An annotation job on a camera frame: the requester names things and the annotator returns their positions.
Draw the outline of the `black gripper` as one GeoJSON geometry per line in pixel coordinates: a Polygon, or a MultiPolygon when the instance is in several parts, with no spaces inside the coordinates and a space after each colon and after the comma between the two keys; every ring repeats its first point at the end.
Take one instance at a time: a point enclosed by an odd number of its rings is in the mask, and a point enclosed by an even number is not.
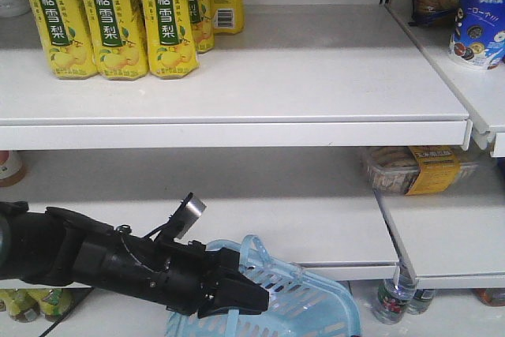
{"type": "Polygon", "coordinates": [[[269,293],[239,272],[239,253],[206,245],[183,245],[160,238],[145,240],[153,246],[155,271],[160,274],[155,293],[169,310],[199,318],[226,314],[260,315],[269,306],[269,293]]]}

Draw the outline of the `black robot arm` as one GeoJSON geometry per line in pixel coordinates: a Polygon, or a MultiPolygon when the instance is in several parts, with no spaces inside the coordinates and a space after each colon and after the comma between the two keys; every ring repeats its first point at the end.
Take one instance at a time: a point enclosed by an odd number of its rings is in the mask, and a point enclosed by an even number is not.
{"type": "Polygon", "coordinates": [[[241,274],[240,254],[179,243],[204,204],[189,194],[168,221],[139,238],[64,208],[30,212],[24,201],[1,204],[1,278],[46,286],[71,283],[113,291],[203,318],[231,309],[258,315],[269,294],[241,274]]]}

